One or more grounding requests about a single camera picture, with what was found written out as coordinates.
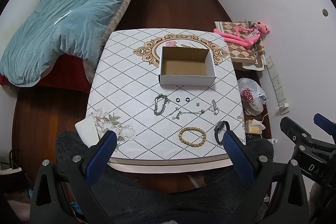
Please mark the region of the small yellow box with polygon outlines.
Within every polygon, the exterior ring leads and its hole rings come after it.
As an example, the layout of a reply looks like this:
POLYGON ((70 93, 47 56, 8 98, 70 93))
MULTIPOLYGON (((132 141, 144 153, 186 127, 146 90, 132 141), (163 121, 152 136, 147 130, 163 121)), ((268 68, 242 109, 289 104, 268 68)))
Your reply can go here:
POLYGON ((261 121, 247 120, 245 122, 245 133, 252 135, 261 135, 262 131, 265 130, 266 127, 262 124, 261 121))

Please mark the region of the checkered folded mat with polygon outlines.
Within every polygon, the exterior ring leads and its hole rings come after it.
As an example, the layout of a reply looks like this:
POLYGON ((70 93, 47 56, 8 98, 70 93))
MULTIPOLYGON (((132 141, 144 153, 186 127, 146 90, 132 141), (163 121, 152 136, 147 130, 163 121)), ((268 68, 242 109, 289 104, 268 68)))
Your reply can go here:
MULTIPOLYGON (((215 27, 226 34, 236 35, 236 27, 242 26, 245 28, 252 28, 255 22, 245 20, 237 22, 215 22, 215 27)), ((230 57, 233 63, 241 70, 249 71, 263 71, 265 69, 265 49, 262 38, 260 38, 251 48, 226 42, 230 57)))

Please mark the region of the white paper sheet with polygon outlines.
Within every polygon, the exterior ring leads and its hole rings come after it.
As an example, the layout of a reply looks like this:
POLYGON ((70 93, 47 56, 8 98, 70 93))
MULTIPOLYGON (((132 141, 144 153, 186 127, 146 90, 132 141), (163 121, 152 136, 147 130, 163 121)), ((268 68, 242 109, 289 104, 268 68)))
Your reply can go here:
POLYGON ((92 116, 87 116, 84 120, 75 124, 76 131, 82 142, 91 147, 99 142, 97 129, 92 116))

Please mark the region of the white wall power strip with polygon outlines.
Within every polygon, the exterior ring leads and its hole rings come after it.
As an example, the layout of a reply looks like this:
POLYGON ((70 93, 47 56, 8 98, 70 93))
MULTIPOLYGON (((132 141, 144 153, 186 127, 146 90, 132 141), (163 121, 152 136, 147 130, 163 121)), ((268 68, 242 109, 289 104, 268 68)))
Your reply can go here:
MULTIPOLYGON (((282 84, 281 78, 279 76, 276 65, 274 64, 272 57, 268 56, 266 58, 266 67, 268 75, 276 96, 278 106, 283 103, 289 103, 287 100, 286 92, 282 84)), ((280 115, 285 115, 289 112, 289 107, 287 109, 277 109, 280 115)))

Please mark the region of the pink panther plush toy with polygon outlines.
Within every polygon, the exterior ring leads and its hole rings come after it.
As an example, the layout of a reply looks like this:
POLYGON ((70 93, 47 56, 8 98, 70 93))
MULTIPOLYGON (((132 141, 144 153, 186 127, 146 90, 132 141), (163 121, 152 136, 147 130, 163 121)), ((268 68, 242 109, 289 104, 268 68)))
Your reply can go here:
POLYGON ((214 33, 226 43, 250 49, 270 33, 270 27, 261 21, 215 22, 214 33))

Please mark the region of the white plastic bag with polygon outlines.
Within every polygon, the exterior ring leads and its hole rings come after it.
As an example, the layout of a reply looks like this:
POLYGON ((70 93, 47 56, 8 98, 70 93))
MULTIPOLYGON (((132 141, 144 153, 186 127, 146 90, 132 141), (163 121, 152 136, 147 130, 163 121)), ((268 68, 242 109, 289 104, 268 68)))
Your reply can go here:
POLYGON ((238 79, 238 88, 244 112, 249 116, 258 116, 264 110, 266 94, 261 86, 249 78, 238 79))

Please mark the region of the black wristband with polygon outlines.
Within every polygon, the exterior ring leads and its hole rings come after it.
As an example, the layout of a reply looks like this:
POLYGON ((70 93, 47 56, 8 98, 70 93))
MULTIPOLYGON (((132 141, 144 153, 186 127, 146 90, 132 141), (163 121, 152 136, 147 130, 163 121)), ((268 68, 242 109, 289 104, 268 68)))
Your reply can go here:
POLYGON ((214 127, 214 137, 218 145, 223 145, 223 140, 219 139, 221 131, 226 132, 230 129, 230 124, 227 121, 219 121, 214 127))

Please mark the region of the dark fuzzy cushion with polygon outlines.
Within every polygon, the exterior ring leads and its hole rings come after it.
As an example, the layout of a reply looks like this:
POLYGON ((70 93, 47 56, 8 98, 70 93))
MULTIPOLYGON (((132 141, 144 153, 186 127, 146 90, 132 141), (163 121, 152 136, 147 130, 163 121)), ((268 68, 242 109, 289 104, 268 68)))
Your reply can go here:
POLYGON ((232 165, 206 171, 205 182, 197 189, 160 193, 143 189, 106 166, 91 190, 113 223, 226 223, 250 185, 232 165))

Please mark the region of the white cardboard box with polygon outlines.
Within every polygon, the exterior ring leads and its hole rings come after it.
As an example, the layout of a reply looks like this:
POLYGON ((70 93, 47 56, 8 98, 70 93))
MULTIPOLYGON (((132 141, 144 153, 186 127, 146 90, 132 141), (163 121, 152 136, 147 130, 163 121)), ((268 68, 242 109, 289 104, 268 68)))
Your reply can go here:
POLYGON ((161 86, 209 87, 215 78, 211 50, 205 48, 162 47, 158 75, 161 86))

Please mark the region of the patterned white tablecloth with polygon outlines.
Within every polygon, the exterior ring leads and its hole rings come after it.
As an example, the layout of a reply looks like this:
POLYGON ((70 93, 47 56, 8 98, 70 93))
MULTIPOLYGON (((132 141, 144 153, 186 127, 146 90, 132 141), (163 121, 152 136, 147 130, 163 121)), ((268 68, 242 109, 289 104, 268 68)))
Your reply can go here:
POLYGON ((110 34, 93 79, 87 115, 117 134, 113 160, 204 159, 224 155, 214 127, 227 121, 245 141, 242 102, 227 46, 212 32, 147 28, 110 34), (214 58, 209 87, 161 86, 162 47, 205 48, 214 58))

